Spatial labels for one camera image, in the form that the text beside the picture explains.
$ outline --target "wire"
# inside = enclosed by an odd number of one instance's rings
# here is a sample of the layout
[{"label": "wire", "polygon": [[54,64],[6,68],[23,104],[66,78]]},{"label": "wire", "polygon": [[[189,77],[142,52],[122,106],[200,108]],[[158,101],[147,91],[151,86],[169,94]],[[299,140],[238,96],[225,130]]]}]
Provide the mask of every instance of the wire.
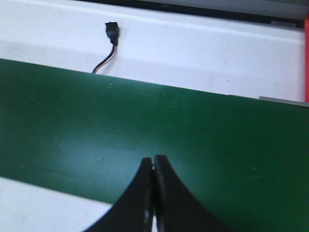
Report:
[{"label": "wire", "polygon": [[115,44],[112,45],[112,51],[111,53],[102,61],[100,62],[92,71],[92,73],[97,73],[98,70],[100,68],[102,68],[102,66],[104,66],[105,64],[107,64],[108,62],[111,61],[111,59],[113,59],[113,57],[115,56],[117,51],[117,46]]}]

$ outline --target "electrical connector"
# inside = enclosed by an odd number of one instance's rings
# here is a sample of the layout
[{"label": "electrical connector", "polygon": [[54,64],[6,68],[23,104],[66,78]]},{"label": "electrical connector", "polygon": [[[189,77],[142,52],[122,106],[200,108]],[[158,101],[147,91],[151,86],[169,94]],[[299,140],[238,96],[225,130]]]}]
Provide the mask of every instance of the electrical connector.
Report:
[{"label": "electrical connector", "polygon": [[119,27],[116,22],[105,23],[107,37],[111,40],[111,43],[118,46]]}]

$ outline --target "cable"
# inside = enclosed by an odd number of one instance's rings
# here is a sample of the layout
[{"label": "cable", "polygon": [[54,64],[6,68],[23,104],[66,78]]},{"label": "cable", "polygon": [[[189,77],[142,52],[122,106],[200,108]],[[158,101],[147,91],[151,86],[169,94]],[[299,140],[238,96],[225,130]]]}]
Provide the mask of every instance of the cable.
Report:
[{"label": "cable", "polygon": [[116,22],[105,23],[106,25],[106,35],[111,40],[112,43],[112,51],[111,53],[100,62],[92,71],[92,73],[97,73],[98,70],[105,64],[111,61],[116,54],[117,46],[118,46],[118,38],[119,38],[119,27]]}]

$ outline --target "black strip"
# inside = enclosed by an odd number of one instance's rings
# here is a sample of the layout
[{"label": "black strip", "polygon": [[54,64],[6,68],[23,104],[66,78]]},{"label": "black strip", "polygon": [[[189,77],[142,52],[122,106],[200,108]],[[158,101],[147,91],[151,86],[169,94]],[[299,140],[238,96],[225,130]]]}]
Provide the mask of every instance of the black strip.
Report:
[{"label": "black strip", "polygon": [[272,22],[281,22],[282,25],[284,24],[295,25],[295,27],[297,28],[304,28],[305,25],[303,20],[297,20],[297,19],[279,18],[279,17],[264,16],[258,14],[254,15],[246,13],[237,13],[230,11],[220,11],[220,10],[204,9],[197,7],[189,7],[189,6],[146,2],[139,0],[81,0],[81,1],[97,2],[117,6],[135,7],[135,8],[164,11],[164,12],[174,12],[187,15],[190,14],[190,15],[207,16],[207,17],[233,19],[233,20],[256,22],[256,23],[271,24]]}]

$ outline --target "white floor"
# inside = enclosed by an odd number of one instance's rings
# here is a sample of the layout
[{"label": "white floor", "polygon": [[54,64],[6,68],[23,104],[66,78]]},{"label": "white floor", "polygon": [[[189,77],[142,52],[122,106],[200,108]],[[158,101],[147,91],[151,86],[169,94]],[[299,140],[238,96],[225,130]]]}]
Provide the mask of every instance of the white floor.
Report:
[{"label": "white floor", "polygon": [[[304,100],[304,31],[71,0],[1,0],[0,58],[221,94]],[[108,205],[0,178],[4,232],[82,231]]]}]

